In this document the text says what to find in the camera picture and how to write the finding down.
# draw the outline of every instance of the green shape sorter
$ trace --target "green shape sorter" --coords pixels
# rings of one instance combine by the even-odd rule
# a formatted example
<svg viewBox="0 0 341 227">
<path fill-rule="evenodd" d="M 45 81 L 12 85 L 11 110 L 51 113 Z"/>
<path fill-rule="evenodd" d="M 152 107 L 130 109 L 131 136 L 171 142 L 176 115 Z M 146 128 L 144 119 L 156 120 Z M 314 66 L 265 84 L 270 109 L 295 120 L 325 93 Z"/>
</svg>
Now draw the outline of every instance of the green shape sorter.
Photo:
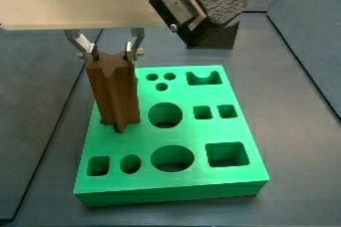
<svg viewBox="0 0 341 227">
<path fill-rule="evenodd" d="M 95 104 L 75 194 L 85 206 L 254 195 L 269 175 L 222 66 L 138 68 L 142 122 Z"/>
</svg>

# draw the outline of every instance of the circular hole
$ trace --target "circular hole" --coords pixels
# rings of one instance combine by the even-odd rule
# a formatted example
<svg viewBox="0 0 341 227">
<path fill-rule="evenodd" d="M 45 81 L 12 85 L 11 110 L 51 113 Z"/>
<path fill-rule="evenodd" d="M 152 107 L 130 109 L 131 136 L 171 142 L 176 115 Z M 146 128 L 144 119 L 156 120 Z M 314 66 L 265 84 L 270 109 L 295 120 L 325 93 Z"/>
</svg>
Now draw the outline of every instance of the circular hole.
<svg viewBox="0 0 341 227">
<path fill-rule="evenodd" d="M 151 124 L 158 128 L 175 127 L 182 120 L 182 111 L 175 104 L 160 103 L 152 106 L 148 112 Z"/>
<path fill-rule="evenodd" d="M 150 81 L 155 81 L 158 78 L 159 78 L 159 76 L 156 74 L 147 75 L 147 80 L 150 80 Z"/>
<path fill-rule="evenodd" d="M 159 83 L 159 84 L 156 84 L 156 90 L 158 91 L 166 91 L 168 89 L 168 86 L 167 86 L 167 84 L 166 83 Z"/>
<path fill-rule="evenodd" d="M 174 80 L 175 79 L 175 74 L 174 73 L 166 73 L 164 78 L 166 78 L 166 80 Z"/>
<path fill-rule="evenodd" d="M 134 174 L 142 167 L 140 158 L 130 154 L 122 160 L 122 171 L 124 174 Z"/>
<path fill-rule="evenodd" d="M 167 145 L 154 151 L 151 162 L 160 171 L 179 172 L 192 165 L 194 154 L 180 145 Z"/>
</svg>

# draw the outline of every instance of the black robot component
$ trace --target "black robot component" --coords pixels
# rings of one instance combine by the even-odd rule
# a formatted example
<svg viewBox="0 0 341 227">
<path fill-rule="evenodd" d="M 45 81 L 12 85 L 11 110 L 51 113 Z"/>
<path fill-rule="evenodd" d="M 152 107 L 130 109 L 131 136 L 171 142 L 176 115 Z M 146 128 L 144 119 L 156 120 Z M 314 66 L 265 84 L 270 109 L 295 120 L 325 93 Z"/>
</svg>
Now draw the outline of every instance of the black robot component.
<svg viewBox="0 0 341 227">
<path fill-rule="evenodd" d="M 191 47 L 245 10 L 246 0 L 150 0 L 170 29 Z"/>
</svg>

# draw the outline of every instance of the square hole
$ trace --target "square hole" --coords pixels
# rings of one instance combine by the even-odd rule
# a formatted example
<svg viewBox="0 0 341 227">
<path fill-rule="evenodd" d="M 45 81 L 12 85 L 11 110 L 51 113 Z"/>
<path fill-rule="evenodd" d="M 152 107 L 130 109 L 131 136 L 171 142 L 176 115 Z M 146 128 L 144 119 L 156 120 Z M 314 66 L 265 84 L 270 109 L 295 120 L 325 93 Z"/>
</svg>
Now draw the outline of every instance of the square hole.
<svg viewBox="0 0 341 227">
<path fill-rule="evenodd" d="M 107 156 L 95 156 L 89 159 L 88 163 L 88 176 L 107 175 L 109 171 L 109 158 Z"/>
<path fill-rule="evenodd" d="M 234 118 L 237 117 L 235 108 L 233 105 L 218 106 L 218 113 L 220 118 Z"/>
<path fill-rule="evenodd" d="M 206 156 L 210 167 L 249 164 L 249 157 L 241 142 L 208 143 L 206 145 Z"/>
<path fill-rule="evenodd" d="M 211 119 L 211 112 L 208 106 L 199 106 L 192 108 L 195 119 Z"/>
</svg>

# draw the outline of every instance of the gray floor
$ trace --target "gray floor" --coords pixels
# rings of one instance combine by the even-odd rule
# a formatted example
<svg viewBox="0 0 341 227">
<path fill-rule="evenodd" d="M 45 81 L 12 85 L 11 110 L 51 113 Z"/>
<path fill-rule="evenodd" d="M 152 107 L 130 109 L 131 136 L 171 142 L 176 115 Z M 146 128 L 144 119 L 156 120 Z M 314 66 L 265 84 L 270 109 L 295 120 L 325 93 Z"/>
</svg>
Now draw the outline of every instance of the gray floor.
<svg viewBox="0 0 341 227">
<path fill-rule="evenodd" d="M 341 0 L 275 0 L 269 17 L 341 119 Z"/>
<path fill-rule="evenodd" d="M 107 30 L 100 49 L 123 49 Z M 271 180 L 255 197 L 85 208 L 72 195 L 92 95 L 83 74 L 13 226 L 341 225 L 341 123 L 265 14 L 243 14 L 233 51 L 187 50 L 147 30 L 139 66 L 223 65 Z"/>
<path fill-rule="evenodd" d="M 0 219 L 15 215 L 81 68 L 63 31 L 0 29 Z"/>
</svg>

